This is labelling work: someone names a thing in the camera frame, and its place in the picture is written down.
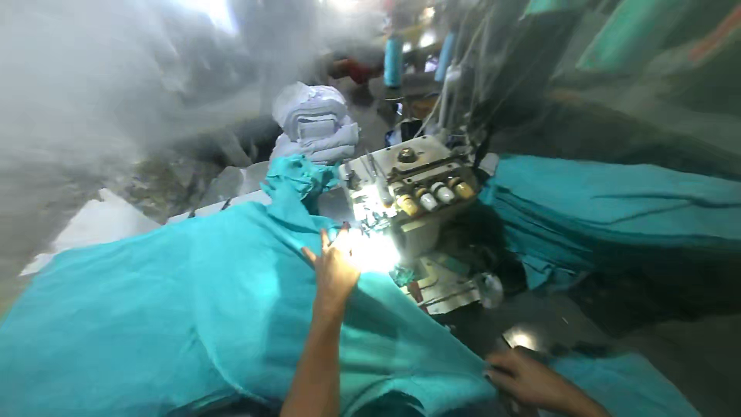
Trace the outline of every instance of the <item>hand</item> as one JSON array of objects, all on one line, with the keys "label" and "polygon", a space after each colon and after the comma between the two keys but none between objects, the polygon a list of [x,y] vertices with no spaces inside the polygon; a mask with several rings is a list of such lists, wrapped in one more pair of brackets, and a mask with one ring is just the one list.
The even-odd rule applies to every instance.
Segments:
[{"label": "hand", "polygon": [[349,224],[342,225],[332,244],[327,231],[322,229],[322,253],[319,257],[311,249],[301,248],[316,271],[315,315],[317,312],[344,312],[345,301],[360,278],[360,270],[351,261],[349,229]]},{"label": "hand", "polygon": [[520,404],[572,417],[609,417],[607,411],[576,385],[523,353],[522,348],[487,356],[491,383]]}]

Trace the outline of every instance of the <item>person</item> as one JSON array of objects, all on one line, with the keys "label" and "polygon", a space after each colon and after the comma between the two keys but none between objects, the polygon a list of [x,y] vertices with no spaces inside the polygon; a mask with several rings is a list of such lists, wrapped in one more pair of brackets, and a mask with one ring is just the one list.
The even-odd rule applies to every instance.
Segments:
[{"label": "person", "polygon": [[[339,415],[339,333],[345,304],[360,278],[360,270],[352,262],[348,229],[346,223],[332,243],[321,230],[319,255],[302,248],[316,271],[316,297],[308,337],[281,417]],[[491,366],[482,370],[483,374],[523,412],[539,408],[570,417],[609,417],[603,406],[521,349],[491,354],[486,361]]]}]

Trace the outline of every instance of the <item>fabric stack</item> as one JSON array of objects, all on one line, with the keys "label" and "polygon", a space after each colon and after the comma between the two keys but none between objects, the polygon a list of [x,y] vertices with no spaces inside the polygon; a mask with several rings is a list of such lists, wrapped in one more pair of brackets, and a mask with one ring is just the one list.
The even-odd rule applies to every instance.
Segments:
[{"label": "fabric stack", "polygon": [[530,288],[676,249],[741,252],[741,183],[654,165],[502,157],[479,200],[501,219]]},{"label": "fabric stack", "polygon": [[359,129],[348,116],[345,98],[336,88],[301,82],[284,88],[273,102],[273,118],[283,129],[270,160],[304,155],[331,164],[355,154]]}]

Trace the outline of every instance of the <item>fabric pile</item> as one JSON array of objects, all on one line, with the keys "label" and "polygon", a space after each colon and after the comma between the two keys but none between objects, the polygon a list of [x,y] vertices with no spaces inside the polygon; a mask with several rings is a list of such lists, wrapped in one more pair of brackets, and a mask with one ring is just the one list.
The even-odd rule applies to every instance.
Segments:
[{"label": "fabric pile", "polygon": [[530,288],[667,249],[741,252],[741,183],[654,165],[502,157],[479,200],[501,219]]},{"label": "fabric pile", "polygon": [[[281,158],[266,178],[269,206],[55,256],[0,327],[3,415],[191,416],[245,397],[277,411],[316,293],[300,248],[318,252],[319,229],[333,226],[302,200],[334,181],[332,167]],[[386,274],[361,275],[339,352],[343,416],[496,403],[485,363]],[[697,415],[645,360],[553,365],[616,417]]]},{"label": "fabric pile", "polygon": [[311,162],[331,164],[355,154],[357,123],[348,116],[345,98],[326,85],[301,82],[284,88],[273,102],[273,118],[283,129],[270,160],[304,155]]}]

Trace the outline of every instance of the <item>machine knob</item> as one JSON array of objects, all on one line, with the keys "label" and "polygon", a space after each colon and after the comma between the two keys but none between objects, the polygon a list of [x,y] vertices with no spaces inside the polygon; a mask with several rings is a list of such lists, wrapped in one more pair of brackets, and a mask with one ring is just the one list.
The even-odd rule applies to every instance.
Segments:
[{"label": "machine knob", "polygon": [[417,155],[412,148],[404,148],[399,151],[399,162],[410,163],[416,161]]}]

